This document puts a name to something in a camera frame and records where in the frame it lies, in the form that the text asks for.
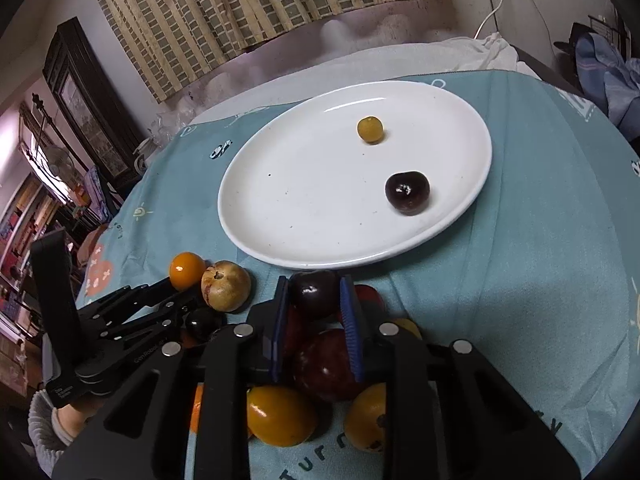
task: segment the pile of clothes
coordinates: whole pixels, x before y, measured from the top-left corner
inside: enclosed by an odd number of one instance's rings
[[[625,62],[609,41],[590,32],[577,41],[575,62],[585,96],[629,143],[640,140],[640,59]]]

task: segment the white cable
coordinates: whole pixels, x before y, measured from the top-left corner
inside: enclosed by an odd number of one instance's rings
[[[478,36],[480,36],[480,31],[482,30],[482,28],[484,27],[484,24],[486,22],[489,21],[489,19],[496,13],[498,12],[498,10],[500,10],[500,7],[502,7],[502,2],[504,0],[500,0],[500,3],[498,4],[497,7],[495,7],[495,9],[484,19],[484,22],[482,22],[482,24],[480,25],[480,27],[478,28],[478,31],[476,32],[476,35],[474,36],[474,40],[478,39]]]

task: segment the black metal bracket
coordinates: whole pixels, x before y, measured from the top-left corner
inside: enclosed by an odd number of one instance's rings
[[[579,480],[574,459],[471,343],[427,345],[360,304],[350,277],[343,280],[354,359],[365,381],[387,386],[385,480]],[[194,480],[248,480],[246,389],[279,379],[286,296],[281,277],[274,299],[253,306],[247,323],[195,348],[162,346],[65,451],[53,480],[182,478],[199,383]]]
[[[87,392],[112,394],[165,342],[180,339],[186,313],[206,306],[199,283],[178,292],[166,278],[151,286],[125,286],[76,310],[64,231],[31,245],[31,265],[42,319],[60,368],[46,389],[59,408]],[[144,307],[153,312],[127,321]]]

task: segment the metal screw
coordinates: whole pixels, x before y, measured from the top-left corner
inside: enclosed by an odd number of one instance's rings
[[[393,323],[383,323],[378,327],[378,330],[380,330],[382,335],[396,335],[400,332],[398,325]]]
[[[176,355],[181,349],[182,347],[180,346],[180,343],[169,341],[168,343],[164,343],[162,345],[162,354],[166,355],[167,357],[171,357]]]
[[[469,341],[458,339],[453,342],[453,349],[459,354],[470,354],[474,348]]]
[[[247,337],[254,333],[254,327],[248,323],[241,323],[234,328],[234,334],[238,337]]]

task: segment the cartoon print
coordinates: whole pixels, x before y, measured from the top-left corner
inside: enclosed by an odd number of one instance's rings
[[[231,146],[232,144],[233,142],[231,142],[231,140],[225,140],[224,144],[220,144],[215,150],[213,150],[213,153],[209,155],[209,158],[213,159],[222,156],[223,153],[225,153],[226,150],[229,149],[229,146]]]
[[[120,240],[120,238],[122,238],[122,226],[120,224],[118,224],[117,222],[114,222],[112,225],[107,227],[107,231],[109,229],[113,229],[114,227],[118,230],[118,240]]]
[[[185,126],[184,129],[182,130],[182,132],[180,133],[180,136],[181,137],[186,137],[191,132],[194,132],[197,127],[198,127],[197,124],[194,124],[193,126]]]
[[[137,207],[135,209],[135,211],[133,212],[133,217],[136,219],[136,222],[138,220],[140,220],[140,217],[144,216],[144,215],[148,215],[149,213],[152,213],[153,211],[147,211],[144,208],[145,203],[143,202],[142,204],[140,204],[140,207]]]
[[[339,434],[336,437],[335,441],[336,441],[336,444],[338,444],[338,448],[339,449],[344,449],[346,447],[346,444],[344,443],[344,433]],[[324,444],[316,447],[314,449],[314,453],[316,454],[316,456],[318,457],[320,462],[323,462],[324,459],[326,458],[324,456],[324,453],[325,453]],[[308,456],[305,456],[303,458],[303,460],[304,460],[304,462],[298,462],[299,468],[302,469],[302,471],[305,471],[305,472],[306,471],[311,471],[314,468],[314,463],[312,462],[312,460]],[[280,473],[280,476],[278,478],[280,480],[298,480],[297,476],[292,476],[294,474],[296,474],[296,471],[291,471],[291,473],[289,473],[289,470],[285,469],[285,470],[282,471],[282,473]]]

